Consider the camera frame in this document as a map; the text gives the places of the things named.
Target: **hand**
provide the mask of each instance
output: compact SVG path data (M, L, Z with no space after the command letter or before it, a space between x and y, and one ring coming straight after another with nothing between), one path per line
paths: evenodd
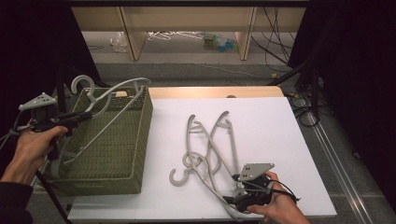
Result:
M278 180L277 175L273 172L267 171L265 174L273 180ZM284 190L280 184L273 183L273 189ZM247 210L251 213L264 215L264 222L272 219L280 224L309 223L308 219L306 219L291 197L284 194L273 193L272 200L269 204L263 206L257 204L251 205Z
M30 185L35 172L44 165L46 155L52 151L50 140L67 133L67 128L57 126L43 133L25 130L18 139L15 155L8 165L2 182Z

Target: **person's left hand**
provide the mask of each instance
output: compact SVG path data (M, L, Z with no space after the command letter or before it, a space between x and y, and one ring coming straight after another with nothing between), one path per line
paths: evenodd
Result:
M54 127L43 133L25 130L18 139L15 155L8 165L1 181L29 185L35 171L44 165L45 158L52 151L50 141L67 133L67 128Z

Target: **metal track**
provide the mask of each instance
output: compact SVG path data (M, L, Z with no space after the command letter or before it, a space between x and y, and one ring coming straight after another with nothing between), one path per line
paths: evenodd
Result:
M315 117L312 113L308 114L308 117L311 123L315 122ZM332 143L327 136L326 132L323 129L323 126L319 122L318 125L313 127L315 134L318 137L318 140L323 148L323 151L326 154L326 157L332 166L332 170L335 173L335 176L338 179L338 182L343 189L347 200L349 201L350 206L352 207L353 212L360 224L370 224L374 223L369 212L367 211L367 207L364 201L361 199L358 191L356 190L355 186L353 185L351 179L349 178L344 165L341 163L340 159Z

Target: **green container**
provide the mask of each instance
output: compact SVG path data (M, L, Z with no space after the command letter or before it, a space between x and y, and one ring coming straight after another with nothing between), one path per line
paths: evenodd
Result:
M95 89L99 97L107 88ZM101 116L82 122L74 131L65 152L77 153L130 102L136 94L134 88L119 88L127 97L115 97ZM93 108L100 111L106 99ZM82 91L73 111L84 111L90 104L87 91ZM125 110L75 161L64 165L71 158L63 156L58 176L45 176L54 191L60 196L88 196L137 194L141 192L149 127L152 116L149 90L144 92Z

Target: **white tabletop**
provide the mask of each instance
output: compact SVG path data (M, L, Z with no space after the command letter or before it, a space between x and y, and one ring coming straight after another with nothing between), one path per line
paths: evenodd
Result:
M305 140L286 98L231 99L153 99L154 109L142 192L136 195L77 197L69 219L72 221L175 222L231 220L218 199L198 176L191 172L181 187L169 182L169 173L177 169L182 176L182 156L186 152L186 128L191 114L210 130L223 111L232 124L239 160L245 163L272 162L280 181L293 190L306 216L334 216L336 212L318 174ZM191 136L194 151L205 154L203 134ZM215 142L232 164L230 140L224 130ZM232 181L224 166L216 174L223 195L232 195ZM245 219L257 215L236 213Z

